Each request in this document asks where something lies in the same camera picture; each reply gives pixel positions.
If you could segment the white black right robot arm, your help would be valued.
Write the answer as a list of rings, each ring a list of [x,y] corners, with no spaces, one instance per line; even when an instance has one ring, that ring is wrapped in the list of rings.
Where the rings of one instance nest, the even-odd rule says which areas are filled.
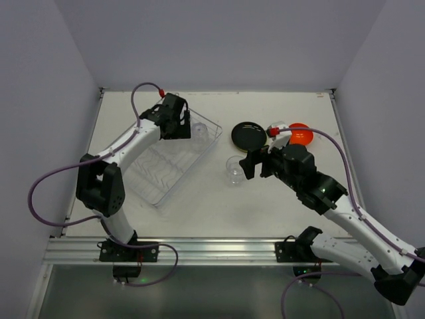
[[[293,244],[283,245],[303,261],[338,263],[369,279],[390,302],[404,306],[424,277],[424,249],[398,239],[372,218],[337,180],[317,170],[314,156],[305,146],[267,147],[250,151],[240,161],[247,179],[256,165],[261,177],[275,176],[295,191],[307,208],[342,227],[359,244],[353,247],[321,229],[309,226]]]

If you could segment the green round plate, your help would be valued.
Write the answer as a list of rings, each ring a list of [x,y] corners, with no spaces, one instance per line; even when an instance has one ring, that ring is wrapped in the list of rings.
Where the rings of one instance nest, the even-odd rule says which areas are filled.
[[[265,146],[262,146],[261,148],[259,148],[258,150],[268,150],[268,148],[269,148],[269,145],[265,145]],[[236,147],[236,149],[238,151],[242,152],[242,153],[248,152],[248,150],[245,150],[245,149],[242,149],[242,148],[239,148],[239,147]]]

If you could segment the black round plate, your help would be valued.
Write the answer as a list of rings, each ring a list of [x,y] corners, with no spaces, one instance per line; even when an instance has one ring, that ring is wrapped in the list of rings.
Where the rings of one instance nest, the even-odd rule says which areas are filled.
[[[241,122],[235,125],[230,137],[235,147],[245,150],[261,148],[268,140],[265,130],[254,122]]]

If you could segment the orange plastic bowl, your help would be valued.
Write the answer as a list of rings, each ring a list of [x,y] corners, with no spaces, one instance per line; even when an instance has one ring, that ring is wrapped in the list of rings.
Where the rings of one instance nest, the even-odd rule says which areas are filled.
[[[289,125],[290,128],[309,128],[308,125],[303,123],[293,123]],[[292,130],[290,144],[299,144],[308,146],[313,141],[313,132],[309,130]]]

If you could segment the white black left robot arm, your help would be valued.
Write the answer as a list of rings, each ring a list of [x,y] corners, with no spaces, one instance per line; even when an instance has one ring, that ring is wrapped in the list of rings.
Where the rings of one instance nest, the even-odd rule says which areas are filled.
[[[80,159],[76,198],[100,217],[102,226],[116,243],[127,245],[136,238],[122,208],[126,193],[123,175],[149,147],[161,140],[191,137],[187,101],[166,93],[160,103],[136,115],[130,126],[108,148]]]

